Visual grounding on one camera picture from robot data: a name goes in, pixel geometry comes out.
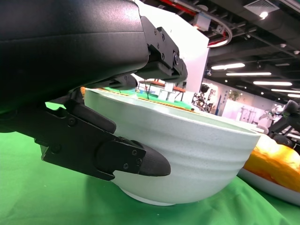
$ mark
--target white bowl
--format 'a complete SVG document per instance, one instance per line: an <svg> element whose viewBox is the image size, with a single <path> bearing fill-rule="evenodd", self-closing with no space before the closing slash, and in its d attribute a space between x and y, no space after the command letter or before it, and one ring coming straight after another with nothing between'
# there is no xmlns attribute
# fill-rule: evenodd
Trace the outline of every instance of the white bowl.
<svg viewBox="0 0 300 225"><path fill-rule="evenodd" d="M112 181L125 193L155 205L196 202L219 192L260 137L211 117L101 90L86 90L85 104L117 124L115 135L142 142L168 159L166 177L114 172Z"/></svg>

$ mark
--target ceiling vent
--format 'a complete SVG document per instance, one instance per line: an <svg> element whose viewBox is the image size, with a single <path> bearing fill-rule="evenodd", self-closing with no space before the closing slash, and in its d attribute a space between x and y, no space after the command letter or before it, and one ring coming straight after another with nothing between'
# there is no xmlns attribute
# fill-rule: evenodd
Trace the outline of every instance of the ceiling vent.
<svg viewBox="0 0 300 225"><path fill-rule="evenodd" d="M260 16L262 12L270 13L279 9L276 5L268 0L257 0L253 1L244 6L250 12Z"/></svg>

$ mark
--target white plate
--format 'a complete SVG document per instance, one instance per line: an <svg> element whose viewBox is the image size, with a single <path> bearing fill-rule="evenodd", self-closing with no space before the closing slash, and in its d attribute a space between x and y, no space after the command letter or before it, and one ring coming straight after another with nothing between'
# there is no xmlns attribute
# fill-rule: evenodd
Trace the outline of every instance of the white plate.
<svg viewBox="0 0 300 225"><path fill-rule="evenodd" d="M280 198L281 200L287 201L288 203L293 203L295 205L300 206L299 192L275 184L245 169L241 169L238 173L238 176L242 178L245 182L268 193L269 195Z"/></svg>

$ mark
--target table in background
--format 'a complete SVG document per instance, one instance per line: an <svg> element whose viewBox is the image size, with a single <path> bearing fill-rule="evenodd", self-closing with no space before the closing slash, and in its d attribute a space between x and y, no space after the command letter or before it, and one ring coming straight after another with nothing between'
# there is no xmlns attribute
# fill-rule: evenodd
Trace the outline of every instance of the table in background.
<svg viewBox="0 0 300 225"><path fill-rule="evenodd" d="M257 192L238 177L205 200L161 207L138 202L111 182L41 161L39 146L19 133L0 134L0 154L0 225L298 225L300 222L299 207Z"/></svg>

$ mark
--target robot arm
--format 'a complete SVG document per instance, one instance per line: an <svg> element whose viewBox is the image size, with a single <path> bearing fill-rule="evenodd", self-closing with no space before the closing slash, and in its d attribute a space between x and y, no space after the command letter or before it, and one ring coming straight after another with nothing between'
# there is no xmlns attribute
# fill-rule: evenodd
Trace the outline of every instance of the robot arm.
<svg viewBox="0 0 300 225"><path fill-rule="evenodd" d="M277 106L276 108L272 109L272 112L275 114L281 114L282 118L269 127L269 136L276 140L278 144L283 144L293 148L294 143L288 139L286 135L292 128L300 132L299 103L290 100L283 108ZM285 130L288 126L291 126L292 128L285 134L279 135L279 133Z"/></svg>
<svg viewBox="0 0 300 225"><path fill-rule="evenodd" d="M2 1L0 132L33 137L44 161L100 179L112 180L115 170L166 176L166 158L114 136L113 121L74 100L56 111L45 102L81 86L122 87L131 73L183 81L179 55L128 0Z"/></svg>

